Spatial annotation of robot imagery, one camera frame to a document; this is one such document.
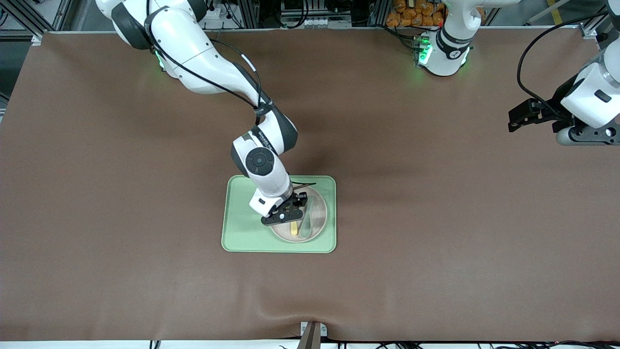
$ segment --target wire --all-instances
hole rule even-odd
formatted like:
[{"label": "wire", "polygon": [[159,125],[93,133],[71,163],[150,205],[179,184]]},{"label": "wire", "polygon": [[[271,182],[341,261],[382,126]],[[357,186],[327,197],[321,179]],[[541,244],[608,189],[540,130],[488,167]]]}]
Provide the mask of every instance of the wire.
[{"label": "wire", "polygon": [[[389,32],[392,35],[396,35],[395,31],[393,31],[392,29],[390,29],[388,26],[384,25],[384,24],[373,24],[373,27],[379,27],[379,28],[383,28],[385,30],[387,30],[387,32]],[[413,28],[413,29],[420,29],[420,30],[425,30],[427,32],[438,32],[441,30],[441,27],[438,28],[425,28],[425,27],[416,27],[416,26],[407,26],[407,27],[403,27],[404,29],[406,28]],[[401,35],[403,37],[407,37],[408,39],[412,39],[413,36],[411,35]]]},{"label": "wire", "polygon": [[400,34],[396,27],[394,27],[394,30],[390,29],[389,27],[383,25],[383,24],[375,24],[373,25],[373,27],[379,27],[379,28],[383,28],[385,31],[387,31],[388,33],[394,35],[395,37],[398,38],[398,40],[400,40],[400,42],[403,44],[403,46],[405,46],[406,48],[408,48],[409,50],[412,51],[416,51],[416,48],[413,46],[410,46],[404,39],[409,39],[409,40],[413,40],[414,36],[411,35],[402,35]]},{"label": "wire", "polygon": [[530,91],[527,87],[525,87],[523,85],[523,82],[521,82],[521,67],[523,66],[523,60],[525,59],[525,56],[528,54],[529,50],[531,50],[531,48],[534,46],[534,44],[536,42],[538,42],[538,40],[540,40],[543,36],[551,33],[552,31],[561,28],[565,25],[569,25],[569,24],[575,24],[575,23],[579,23],[582,22],[584,20],[588,20],[588,19],[594,19],[598,16],[603,16],[606,15],[607,11],[604,12],[599,12],[597,14],[593,14],[591,16],[586,16],[586,17],[581,17],[578,19],[574,19],[574,20],[568,20],[566,22],[554,25],[553,27],[545,30],[544,32],[540,33],[536,38],[534,38],[534,40],[532,40],[532,42],[529,43],[529,45],[525,48],[525,51],[523,51],[523,53],[521,54],[521,58],[519,59],[519,64],[516,67],[516,83],[519,84],[519,87],[527,94],[529,94],[530,96],[534,97],[535,99],[537,99],[543,106],[545,106],[546,108],[548,108],[559,120],[565,120],[566,117],[560,115],[560,113],[558,113],[555,109],[553,109],[549,103],[547,103],[547,101],[545,101],[541,96],[538,96],[537,94],[533,93],[532,91]]},{"label": "wire", "polygon": [[293,181],[291,181],[291,183],[297,184],[296,187],[293,187],[293,190],[297,190],[297,189],[301,189],[301,188],[305,188],[305,187],[316,185],[316,182],[314,182],[314,183],[300,183],[300,182],[293,182]]},{"label": "wire", "polygon": [[356,24],[356,23],[364,23],[364,22],[368,22],[368,19],[370,18],[370,16],[366,17],[365,19],[360,19],[360,20],[339,20],[339,23],[351,23],[351,24]]},{"label": "wire", "polygon": [[406,341],[398,341],[398,342],[385,342],[380,343],[378,347],[375,349],[388,348],[388,345],[394,345],[397,349],[423,349],[420,344],[423,342],[406,342]]},{"label": "wire", "polygon": [[[602,10],[604,10],[607,7],[607,5],[603,5],[603,7],[601,7],[600,9],[598,9],[598,11],[596,13],[601,12]],[[588,22],[586,22],[583,26],[587,27],[588,25],[590,25],[590,22],[592,22],[594,19],[590,19]]]},{"label": "wire", "polygon": [[195,77],[197,77],[198,79],[201,79],[202,81],[206,82],[206,83],[210,83],[213,86],[222,89],[230,94],[232,94],[233,96],[241,99],[242,101],[244,101],[245,103],[248,103],[253,109],[258,108],[258,106],[255,106],[254,103],[250,102],[247,98],[245,98],[244,96],[241,96],[240,94],[238,94],[237,92],[231,91],[228,88],[225,88],[224,86],[215,83],[214,81],[211,81],[207,78],[205,78],[204,76],[201,76],[199,74],[194,73],[192,70],[189,70],[188,68],[184,67],[181,63],[177,62],[176,60],[174,60],[174,58],[172,58],[168,53],[166,53],[166,51],[164,51],[163,48],[161,48],[161,46],[159,46],[159,44],[157,43],[157,40],[155,40],[154,35],[153,35],[153,30],[152,27],[149,25],[149,36],[151,38],[153,38],[151,41],[153,43],[153,46],[155,47],[155,49],[161,53],[162,55],[166,56],[172,63],[176,64],[177,66],[181,67],[182,69],[184,69],[185,71],[187,71],[188,73],[190,73],[191,75],[194,75]]},{"label": "wire", "polygon": [[[280,21],[278,19],[277,16],[277,5],[280,3],[278,0],[274,1],[274,6],[273,8],[276,9],[276,11],[273,13],[273,19],[275,20],[275,22],[283,28],[288,28],[288,29],[295,29],[298,28],[299,26],[301,26],[302,24],[304,24],[306,22],[306,19],[308,19],[308,15],[310,14],[310,3],[308,3],[308,0],[303,0],[304,3],[301,5],[301,18],[299,18],[299,22],[297,24],[295,24],[292,27],[289,27],[288,25],[282,23],[282,21]],[[306,15],[304,15],[304,5],[306,5]]]},{"label": "wire", "polygon": [[239,29],[243,29],[244,27],[243,25],[241,25],[241,21],[237,18],[237,15],[235,15],[234,11],[232,10],[229,0],[226,0],[224,2],[224,7],[226,8],[226,12],[231,15],[232,21],[239,27]]},{"label": "wire", "polygon": [[260,75],[259,75],[259,72],[256,70],[256,68],[254,67],[254,65],[252,64],[252,62],[250,62],[249,58],[248,58],[248,57],[247,57],[247,56],[246,56],[243,52],[239,51],[236,47],[234,47],[234,46],[232,46],[232,45],[230,45],[230,44],[228,44],[228,43],[225,43],[225,42],[219,41],[219,40],[217,40],[217,39],[211,39],[211,41],[212,41],[212,42],[219,43],[219,44],[221,44],[221,45],[224,45],[224,46],[226,46],[226,47],[230,48],[231,50],[235,51],[235,52],[236,52],[239,56],[241,56],[241,58],[243,58],[243,59],[246,61],[246,63],[250,66],[250,68],[251,68],[251,69],[252,69],[252,71],[254,72],[254,76],[256,76],[256,81],[257,81],[257,83],[256,83],[256,93],[258,94],[258,97],[257,97],[257,99],[258,99],[258,100],[256,101],[256,105],[257,105],[257,106],[259,106],[259,105],[260,105],[260,95],[262,94],[262,91],[263,91],[263,90],[262,90],[262,83],[260,82]]}]

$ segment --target black cable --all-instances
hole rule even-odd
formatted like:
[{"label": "black cable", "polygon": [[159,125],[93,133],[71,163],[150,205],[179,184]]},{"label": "black cable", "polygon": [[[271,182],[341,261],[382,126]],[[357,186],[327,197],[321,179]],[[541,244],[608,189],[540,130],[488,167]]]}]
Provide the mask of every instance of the black cable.
[{"label": "black cable", "polygon": [[368,17],[366,17],[365,19],[360,19],[360,20],[345,20],[344,22],[346,23],[351,23],[351,24],[356,24],[356,23],[362,23],[362,22],[368,22],[368,19],[370,18],[370,15]]},{"label": "black cable", "polygon": [[[390,34],[396,35],[396,33],[392,29],[390,29],[388,26],[386,26],[384,24],[373,24],[372,26],[373,27],[383,28],[383,29],[387,30],[387,32],[389,32]],[[416,26],[412,27],[410,25],[408,25],[407,27],[403,27],[403,29],[407,29],[407,28],[420,29],[420,30],[424,30],[424,31],[427,31],[427,32],[438,32],[438,31],[441,30],[441,27],[438,27],[438,28],[425,28],[425,27],[416,27]],[[401,35],[401,36],[407,37],[408,39],[412,39],[413,38],[413,36],[411,36],[411,35]]]},{"label": "black cable", "polygon": [[241,21],[237,18],[237,15],[235,15],[234,11],[232,10],[231,4],[228,0],[224,2],[224,7],[226,8],[226,12],[231,15],[232,21],[239,27],[239,29],[244,29],[243,25],[241,25]]},{"label": "black cable", "polygon": [[215,83],[214,81],[211,81],[207,78],[205,78],[204,76],[201,76],[199,74],[194,73],[192,70],[189,70],[188,68],[184,67],[181,63],[177,62],[176,60],[174,60],[174,58],[172,58],[168,53],[166,53],[166,51],[164,51],[163,48],[161,48],[161,46],[159,46],[159,44],[157,43],[157,40],[155,39],[154,35],[153,35],[153,30],[151,28],[151,26],[149,25],[149,36],[151,38],[153,38],[151,41],[153,42],[153,46],[155,47],[155,49],[161,53],[162,55],[166,56],[172,63],[176,64],[177,66],[181,67],[182,69],[184,69],[185,71],[187,71],[188,73],[190,73],[191,75],[194,75],[195,77],[197,77],[198,79],[201,79],[202,81],[206,82],[206,83],[210,83],[213,86],[222,89],[223,91],[226,91],[230,94],[232,94],[233,96],[241,99],[242,101],[248,103],[253,109],[258,108],[258,106],[255,106],[254,103],[250,102],[247,98],[245,98],[244,96],[241,96],[240,94],[238,94],[237,92],[231,91],[228,88],[225,88],[224,86]]},{"label": "black cable", "polygon": [[398,40],[401,42],[401,44],[405,47],[407,47],[409,50],[415,51],[415,47],[413,46],[413,38],[411,38],[410,40],[411,42],[411,46],[409,46],[409,44],[404,40],[403,37],[401,37],[400,33],[398,32],[398,30],[396,29],[396,27],[394,27],[394,33],[396,33],[396,37],[398,38]]},{"label": "black cable", "polygon": [[[607,7],[607,5],[603,5],[603,7],[601,7],[600,9],[598,9],[598,11],[596,13],[601,12],[602,10],[604,10]],[[588,25],[590,25],[590,22],[592,22],[594,20],[594,18],[590,19],[588,22],[584,23],[584,27],[587,27]]]},{"label": "black cable", "polygon": [[[282,21],[280,21],[278,19],[278,12],[280,12],[280,14],[282,13],[281,10],[278,10],[277,5],[280,3],[278,0],[275,0],[274,2],[274,6],[273,8],[275,9],[272,17],[273,20],[275,20],[275,22],[282,28],[288,28],[288,29],[295,29],[298,28],[299,26],[301,26],[302,24],[304,24],[306,22],[306,19],[308,19],[308,15],[310,14],[310,3],[308,2],[308,0],[303,0],[303,3],[301,5],[301,17],[299,18],[299,22],[297,24],[295,24],[292,27],[289,27],[288,25],[282,23]],[[304,5],[306,6],[306,14],[304,15]]]},{"label": "black cable", "polygon": [[[236,47],[234,47],[234,46],[232,46],[232,45],[230,45],[228,43],[219,41],[217,39],[211,39],[211,41],[219,43],[221,45],[224,45],[224,46],[230,48],[231,50],[235,51],[241,58],[245,57],[245,58],[247,58],[248,61],[250,60],[243,52],[239,51]],[[254,67],[253,71],[254,71],[254,76],[256,76],[256,93],[259,95],[258,96],[258,101],[256,102],[257,103],[256,105],[259,106],[260,105],[260,95],[262,94],[262,91],[263,91],[262,90],[262,83],[260,82],[260,75],[259,75],[259,72],[256,70],[256,67]]]},{"label": "black cable", "polygon": [[316,182],[314,182],[314,183],[300,183],[300,182],[293,182],[293,181],[291,181],[291,183],[293,183],[293,184],[300,184],[300,185],[309,185],[309,186],[316,185]]},{"label": "black cable", "polygon": [[525,56],[528,54],[529,50],[534,46],[534,44],[536,42],[538,42],[538,40],[540,40],[543,36],[551,33],[552,31],[561,28],[565,25],[569,25],[569,24],[575,24],[575,23],[579,23],[582,22],[584,20],[587,19],[593,19],[596,18],[598,16],[603,16],[606,15],[607,11],[604,12],[600,12],[591,16],[587,16],[587,17],[582,17],[582,18],[578,18],[578,19],[574,19],[574,20],[568,20],[566,22],[554,25],[553,27],[545,30],[544,32],[540,33],[536,38],[534,38],[534,40],[532,40],[532,42],[529,43],[529,45],[525,48],[525,51],[523,51],[523,54],[521,54],[521,58],[519,59],[519,64],[516,67],[516,83],[519,84],[519,87],[527,94],[529,94],[530,96],[536,98],[543,106],[545,106],[546,108],[548,108],[551,112],[553,112],[553,114],[558,117],[560,120],[565,120],[566,118],[563,117],[562,115],[560,115],[560,113],[558,113],[555,109],[553,109],[549,103],[547,103],[547,101],[545,101],[541,96],[538,96],[537,94],[533,93],[532,91],[530,91],[527,87],[525,87],[523,85],[523,83],[521,82],[521,66],[523,65],[523,60],[525,59]]},{"label": "black cable", "polygon": [[[306,15],[304,17],[304,6],[306,5]],[[299,23],[295,24],[292,27],[289,27],[289,29],[295,29],[299,26],[301,26],[302,24],[304,24],[306,22],[306,19],[308,19],[308,14],[310,14],[310,3],[308,3],[308,0],[304,0],[304,4],[301,5],[301,18],[299,19]]]},{"label": "black cable", "polygon": [[161,341],[160,340],[151,340],[151,341],[149,341],[149,349],[159,349],[160,345],[161,345]]}]

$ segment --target yellow object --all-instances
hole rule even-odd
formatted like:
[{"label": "yellow object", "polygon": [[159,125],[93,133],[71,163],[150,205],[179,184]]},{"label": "yellow object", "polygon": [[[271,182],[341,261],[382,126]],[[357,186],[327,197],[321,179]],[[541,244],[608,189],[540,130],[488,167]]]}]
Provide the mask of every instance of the yellow object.
[{"label": "yellow object", "polygon": [[[556,4],[556,1],[547,0],[547,4],[549,5],[549,7],[551,7]],[[553,17],[553,23],[555,23],[556,25],[562,23],[562,18],[560,17],[560,11],[558,11],[557,9],[554,9],[553,11],[551,11],[551,17]]]},{"label": "yellow object", "polygon": [[299,228],[297,226],[297,221],[293,221],[291,222],[291,235],[292,236],[297,236],[297,234],[299,234]]}]

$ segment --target white robot link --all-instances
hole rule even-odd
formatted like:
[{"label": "white robot link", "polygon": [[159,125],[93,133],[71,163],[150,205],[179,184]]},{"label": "white robot link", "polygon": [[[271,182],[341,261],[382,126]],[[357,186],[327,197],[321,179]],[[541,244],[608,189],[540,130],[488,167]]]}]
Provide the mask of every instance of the white robot link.
[{"label": "white robot link", "polygon": [[469,44],[482,23],[477,7],[503,7],[520,0],[446,0],[448,17],[437,31],[422,34],[428,37],[426,49],[418,53],[418,62],[438,76],[456,73],[465,64]]},{"label": "white robot link", "polygon": [[[607,10],[614,27],[620,29],[620,0],[608,0]],[[616,39],[560,85],[547,101],[528,92],[535,98],[508,113],[508,131],[555,121],[552,129],[561,145],[620,145],[620,126],[615,121],[620,113],[619,60],[620,39]]]},{"label": "white robot link", "polygon": [[[262,91],[260,82],[215,49],[197,23],[207,11],[204,0],[146,1],[97,0],[97,6],[126,43],[151,50],[165,71],[190,91],[226,91],[254,108],[256,124],[235,139],[231,149],[235,165],[256,185],[250,206],[262,216],[265,225],[302,219],[306,193],[293,191],[293,183],[278,157],[297,142],[293,123]],[[255,73],[252,63],[245,55],[242,57]]]}]

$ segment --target orange object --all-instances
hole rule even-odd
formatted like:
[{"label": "orange object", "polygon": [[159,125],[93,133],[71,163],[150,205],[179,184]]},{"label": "orange object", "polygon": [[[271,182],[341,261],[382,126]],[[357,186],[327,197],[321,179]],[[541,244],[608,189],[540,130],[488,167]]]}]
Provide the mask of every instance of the orange object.
[{"label": "orange object", "polygon": [[427,6],[422,9],[422,15],[430,16],[433,14],[434,9],[435,9],[435,5],[432,2],[427,2]]},{"label": "orange object", "polygon": [[393,28],[395,26],[398,25],[398,23],[400,23],[401,21],[401,14],[396,13],[396,12],[390,12],[387,15],[387,19],[386,19],[386,26]]},{"label": "orange object", "polygon": [[433,25],[433,17],[431,16],[423,16],[422,17],[422,26],[426,27],[426,26],[432,26]]},{"label": "orange object", "polygon": [[394,2],[392,2],[392,5],[394,6],[394,10],[398,13],[402,13],[407,9],[407,3],[405,2],[405,0],[394,0]]},{"label": "orange object", "polygon": [[443,25],[443,16],[441,15],[441,12],[435,12],[433,14],[433,25],[437,25],[439,27]]},{"label": "orange object", "polygon": [[422,25],[422,15],[416,14],[413,19],[411,19],[411,25],[414,27],[419,27]]},{"label": "orange object", "polygon": [[414,9],[406,9],[403,13],[402,13],[402,18],[403,19],[413,19],[415,17],[416,13]]},{"label": "orange object", "polygon": [[445,20],[445,16],[448,15],[448,8],[446,7],[446,4],[442,2],[441,4],[437,5],[436,12],[441,12],[441,14],[444,16],[443,19]]},{"label": "orange object", "polygon": [[426,9],[427,7],[428,2],[426,2],[426,0],[416,0],[414,11],[415,13],[422,13],[422,11],[424,11],[424,9]]},{"label": "orange object", "polygon": [[485,11],[484,7],[478,7],[478,12],[480,12],[481,21],[484,24],[487,21],[487,11]]}]

